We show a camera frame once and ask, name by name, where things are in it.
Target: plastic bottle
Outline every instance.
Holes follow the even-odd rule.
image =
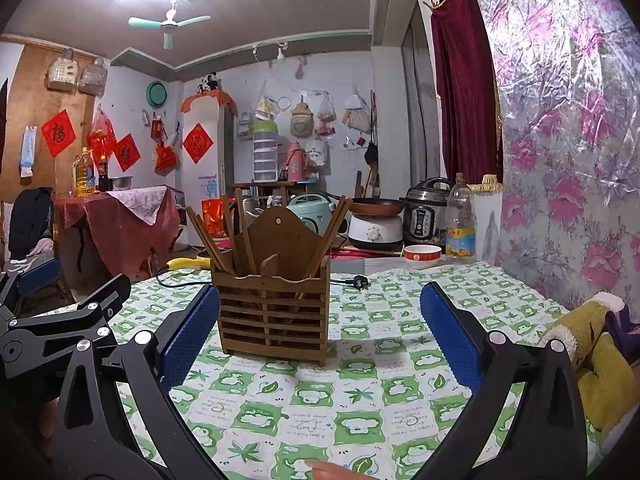
[[[476,259],[476,216],[471,190],[462,173],[447,198],[446,257],[451,263],[471,263]]]
[[[109,180],[109,163],[107,157],[100,156],[98,163],[98,190],[111,191],[111,180]]]
[[[94,162],[87,147],[84,147],[82,153],[76,157],[73,171],[76,196],[91,196],[94,194]]]

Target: rice cooker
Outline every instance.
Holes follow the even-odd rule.
[[[305,193],[291,199],[287,209],[292,210],[313,232],[323,235],[329,226],[335,204],[317,193]]]
[[[435,187],[445,184],[448,189]],[[447,198],[454,186],[446,178],[430,178],[409,188],[404,201],[402,230],[407,244],[445,246]]]
[[[402,246],[402,219],[400,215],[351,217],[349,241],[363,250],[391,251]]]

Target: stuffed toy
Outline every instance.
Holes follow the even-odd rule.
[[[218,80],[216,79],[216,75],[217,74],[214,72],[207,74],[201,79],[202,84],[198,85],[198,94],[218,89]]]
[[[578,379],[584,414],[607,437],[626,427],[640,402],[640,390],[631,366],[605,330],[607,312],[624,307],[621,298],[600,292],[559,318],[543,335],[539,346],[559,339],[569,354]]]

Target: table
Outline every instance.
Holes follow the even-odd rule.
[[[164,265],[169,259],[169,248],[180,224],[173,193],[169,189],[153,225],[142,221],[108,193],[58,198],[55,207],[61,242],[70,228],[77,228],[81,232],[82,250],[82,229],[87,229],[98,254],[113,276],[123,273],[135,278],[151,251]]]
[[[269,195],[273,194],[274,191],[278,192],[278,195],[283,197],[283,205],[287,205],[289,203],[289,195],[291,194],[301,194],[308,192],[309,185],[316,184],[316,182],[312,181],[303,181],[303,182],[293,182],[290,180],[282,181],[282,182],[239,182],[231,185],[231,189],[234,191],[236,189],[242,190],[251,190],[256,189],[258,198],[263,199],[266,205],[266,199]]]
[[[395,260],[402,264],[400,258]],[[208,271],[180,269],[162,278],[176,285],[209,277]],[[453,377],[422,320],[420,291],[431,280],[486,330],[500,327],[517,342],[536,344],[567,312],[485,262],[428,270],[400,267],[368,277],[369,290],[331,285],[324,367],[225,354],[217,328],[209,334],[184,384],[171,390],[170,398],[204,451],[229,478],[303,480],[308,471],[303,461],[312,459],[376,478],[410,480],[471,394]],[[110,322],[118,343],[139,330],[156,330],[168,314],[184,309],[199,289],[163,288],[155,280],[134,284],[129,300]],[[498,453],[522,387],[511,387],[481,462]],[[162,463],[128,385],[121,384],[119,390],[142,453]],[[590,423],[586,446],[591,470],[602,456]]]

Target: red tablecloth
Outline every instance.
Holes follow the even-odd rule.
[[[180,224],[169,189],[153,225],[143,222],[107,193],[56,200],[56,221],[61,238],[85,216],[95,247],[109,272],[114,276],[123,273],[130,278],[135,277],[151,249],[158,255],[161,265],[167,262],[169,247]]]

